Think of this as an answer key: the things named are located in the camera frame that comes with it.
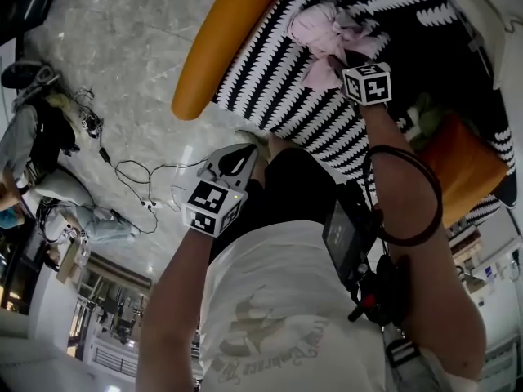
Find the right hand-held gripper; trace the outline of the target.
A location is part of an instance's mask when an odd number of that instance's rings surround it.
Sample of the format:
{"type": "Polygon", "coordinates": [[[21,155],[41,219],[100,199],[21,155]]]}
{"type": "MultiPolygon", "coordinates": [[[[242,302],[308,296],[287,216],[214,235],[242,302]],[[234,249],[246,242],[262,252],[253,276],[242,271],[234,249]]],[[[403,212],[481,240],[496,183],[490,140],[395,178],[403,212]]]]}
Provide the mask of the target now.
{"type": "MultiPolygon", "coordinates": [[[[337,31],[341,35],[361,35],[364,27],[347,10],[337,12],[337,31]]],[[[335,55],[327,58],[333,71],[331,88],[359,105],[385,104],[391,100],[391,67],[361,53],[346,53],[345,61],[335,55]]]]}

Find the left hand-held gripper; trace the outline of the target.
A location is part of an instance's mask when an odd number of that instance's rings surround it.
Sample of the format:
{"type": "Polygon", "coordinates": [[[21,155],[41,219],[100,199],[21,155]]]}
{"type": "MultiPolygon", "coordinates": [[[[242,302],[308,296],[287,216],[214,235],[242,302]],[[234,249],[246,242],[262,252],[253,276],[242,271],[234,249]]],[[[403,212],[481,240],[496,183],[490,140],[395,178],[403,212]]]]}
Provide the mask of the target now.
{"type": "Polygon", "coordinates": [[[239,216],[248,195],[243,189],[253,172],[255,144],[226,146],[210,154],[197,171],[195,187],[181,205],[185,226],[217,238],[239,216]]]}

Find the pink cloth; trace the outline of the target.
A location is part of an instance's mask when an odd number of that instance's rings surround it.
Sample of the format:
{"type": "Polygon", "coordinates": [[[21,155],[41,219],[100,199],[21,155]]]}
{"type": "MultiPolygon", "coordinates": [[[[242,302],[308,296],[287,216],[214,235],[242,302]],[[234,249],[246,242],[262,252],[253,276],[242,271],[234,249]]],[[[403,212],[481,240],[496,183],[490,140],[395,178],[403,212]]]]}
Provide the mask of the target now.
{"type": "Polygon", "coordinates": [[[337,31],[339,9],[344,8],[333,2],[322,2],[298,12],[288,23],[288,37],[307,48],[314,57],[311,66],[304,73],[304,87],[315,91],[334,89],[331,88],[333,71],[327,61],[329,55],[345,61],[345,54],[349,52],[361,53],[371,59],[378,53],[380,42],[371,35],[373,26],[358,22],[364,27],[361,35],[341,35],[337,31]]]}

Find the black white patterned sofa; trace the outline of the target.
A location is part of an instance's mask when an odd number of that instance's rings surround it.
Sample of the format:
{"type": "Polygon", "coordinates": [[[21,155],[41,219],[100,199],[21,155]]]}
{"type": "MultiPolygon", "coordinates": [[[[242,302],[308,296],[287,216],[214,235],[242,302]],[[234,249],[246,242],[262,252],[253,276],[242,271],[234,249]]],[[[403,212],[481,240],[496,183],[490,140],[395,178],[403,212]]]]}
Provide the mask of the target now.
{"type": "Polygon", "coordinates": [[[338,89],[302,85],[314,61],[287,35],[289,21],[322,2],[373,26],[380,47],[372,60],[391,67],[385,103],[405,134],[408,110],[426,92],[451,110],[507,164],[503,181],[465,217],[475,223],[517,202],[516,159],[488,33],[487,6],[474,0],[216,0],[204,21],[172,100],[180,119],[197,118],[208,102],[259,129],[292,140],[362,188],[369,143],[354,102],[338,89]]]}

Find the person's right forearm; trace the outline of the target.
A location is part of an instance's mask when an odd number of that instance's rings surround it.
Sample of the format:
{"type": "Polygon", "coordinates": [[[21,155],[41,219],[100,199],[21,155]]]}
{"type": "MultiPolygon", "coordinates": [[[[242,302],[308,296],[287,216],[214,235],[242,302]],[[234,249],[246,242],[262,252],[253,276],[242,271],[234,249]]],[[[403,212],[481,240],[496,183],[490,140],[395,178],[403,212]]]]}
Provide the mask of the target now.
{"type": "MultiPolygon", "coordinates": [[[[388,153],[372,156],[378,206],[386,232],[411,238],[437,210],[434,189],[412,164],[388,153]]],[[[388,247],[391,259],[409,259],[411,305],[403,322],[408,337],[430,350],[452,375],[478,380],[486,351],[485,325],[459,281],[443,227],[414,247],[388,247]]]]}

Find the person's left forearm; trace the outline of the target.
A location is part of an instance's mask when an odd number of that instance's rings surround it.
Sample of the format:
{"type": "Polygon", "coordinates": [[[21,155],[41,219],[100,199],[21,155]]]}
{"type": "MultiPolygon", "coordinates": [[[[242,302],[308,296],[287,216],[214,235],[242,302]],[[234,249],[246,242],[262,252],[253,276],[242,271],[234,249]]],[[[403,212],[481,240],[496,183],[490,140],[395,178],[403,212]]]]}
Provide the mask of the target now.
{"type": "Polygon", "coordinates": [[[141,328],[136,392],[194,392],[190,349],[212,243],[188,230],[154,287],[141,328]]]}

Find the person's black shorts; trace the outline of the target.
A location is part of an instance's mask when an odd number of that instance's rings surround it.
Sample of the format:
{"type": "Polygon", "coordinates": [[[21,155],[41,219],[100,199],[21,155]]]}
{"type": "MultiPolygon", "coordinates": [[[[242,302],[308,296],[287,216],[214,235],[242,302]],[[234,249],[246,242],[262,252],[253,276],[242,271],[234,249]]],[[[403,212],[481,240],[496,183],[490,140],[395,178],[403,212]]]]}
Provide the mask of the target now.
{"type": "Polygon", "coordinates": [[[338,185],[305,150],[286,148],[264,169],[265,184],[248,182],[248,199],[239,222],[252,229],[290,221],[324,225],[338,199],[364,204],[363,190],[347,182],[338,185]]]}

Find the green white fleece blanket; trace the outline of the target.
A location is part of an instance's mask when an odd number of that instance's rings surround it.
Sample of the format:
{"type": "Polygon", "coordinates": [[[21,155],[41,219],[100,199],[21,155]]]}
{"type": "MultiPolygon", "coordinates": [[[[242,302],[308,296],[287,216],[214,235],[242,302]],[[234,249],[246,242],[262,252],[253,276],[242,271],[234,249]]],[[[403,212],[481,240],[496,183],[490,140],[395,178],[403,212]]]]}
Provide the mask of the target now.
{"type": "Polygon", "coordinates": [[[422,151],[450,114],[449,108],[437,104],[428,93],[420,94],[414,106],[408,110],[412,124],[407,129],[405,138],[411,148],[415,152],[422,151]]]}

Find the black belt-mounted screen device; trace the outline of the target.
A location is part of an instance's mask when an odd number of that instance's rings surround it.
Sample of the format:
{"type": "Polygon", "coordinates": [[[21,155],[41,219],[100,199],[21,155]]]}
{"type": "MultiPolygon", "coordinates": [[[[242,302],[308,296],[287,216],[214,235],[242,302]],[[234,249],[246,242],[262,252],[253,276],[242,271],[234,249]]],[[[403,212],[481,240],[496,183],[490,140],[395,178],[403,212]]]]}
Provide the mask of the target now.
{"type": "Polygon", "coordinates": [[[360,281],[370,271],[367,256],[377,239],[373,213],[365,202],[337,200],[322,237],[342,285],[351,293],[358,292],[360,281]]]}

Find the person's white t-shirt torso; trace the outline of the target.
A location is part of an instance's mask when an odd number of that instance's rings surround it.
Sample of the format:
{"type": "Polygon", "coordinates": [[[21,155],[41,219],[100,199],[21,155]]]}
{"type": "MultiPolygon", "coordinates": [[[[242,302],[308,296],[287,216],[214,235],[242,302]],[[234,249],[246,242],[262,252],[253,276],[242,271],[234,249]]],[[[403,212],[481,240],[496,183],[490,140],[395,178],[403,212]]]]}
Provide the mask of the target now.
{"type": "Polygon", "coordinates": [[[254,230],[208,268],[201,392],[435,392],[446,379],[355,309],[322,239],[298,220],[254,230]]]}

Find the orange cushion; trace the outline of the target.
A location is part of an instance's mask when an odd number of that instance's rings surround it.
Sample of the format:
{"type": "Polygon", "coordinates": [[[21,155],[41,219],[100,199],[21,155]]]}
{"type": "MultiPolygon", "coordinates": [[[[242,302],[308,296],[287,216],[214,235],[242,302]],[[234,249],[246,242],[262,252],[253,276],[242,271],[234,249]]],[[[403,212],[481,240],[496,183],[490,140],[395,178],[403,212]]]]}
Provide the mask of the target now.
{"type": "Polygon", "coordinates": [[[445,117],[419,156],[439,179],[446,229],[491,194],[509,171],[494,149],[455,114],[445,117]]]}

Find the cardboard box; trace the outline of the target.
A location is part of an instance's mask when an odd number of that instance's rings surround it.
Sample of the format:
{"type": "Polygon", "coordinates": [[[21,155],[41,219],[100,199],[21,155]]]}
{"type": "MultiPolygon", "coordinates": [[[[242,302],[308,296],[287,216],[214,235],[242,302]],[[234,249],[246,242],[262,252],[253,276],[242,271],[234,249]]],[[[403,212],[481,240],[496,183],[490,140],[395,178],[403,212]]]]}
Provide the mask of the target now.
{"type": "Polygon", "coordinates": [[[56,273],[56,279],[60,283],[65,284],[66,280],[74,273],[75,268],[77,267],[76,258],[80,250],[81,243],[78,240],[75,240],[70,244],[65,253],[65,257],[60,264],[58,272],[56,273]]]}

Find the grey black headset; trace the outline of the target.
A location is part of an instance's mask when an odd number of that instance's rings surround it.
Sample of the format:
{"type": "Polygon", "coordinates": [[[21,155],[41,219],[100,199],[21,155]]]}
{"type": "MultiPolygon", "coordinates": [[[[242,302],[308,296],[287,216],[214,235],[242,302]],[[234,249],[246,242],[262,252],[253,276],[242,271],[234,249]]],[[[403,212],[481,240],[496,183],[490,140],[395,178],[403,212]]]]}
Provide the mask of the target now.
{"type": "Polygon", "coordinates": [[[23,90],[35,84],[50,86],[60,75],[47,63],[36,60],[19,60],[3,71],[1,84],[10,89],[23,90]]]}

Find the black furniture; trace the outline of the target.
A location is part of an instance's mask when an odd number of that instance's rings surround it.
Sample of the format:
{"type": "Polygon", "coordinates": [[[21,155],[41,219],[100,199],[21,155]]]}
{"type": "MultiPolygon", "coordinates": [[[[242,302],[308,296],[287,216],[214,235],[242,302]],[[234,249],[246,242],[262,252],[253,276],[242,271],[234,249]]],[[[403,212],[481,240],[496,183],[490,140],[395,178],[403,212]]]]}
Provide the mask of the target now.
{"type": "Polygon", "coordinates": [[[53,0],[0,0],[0,46],[41,25],[53,0]]]}

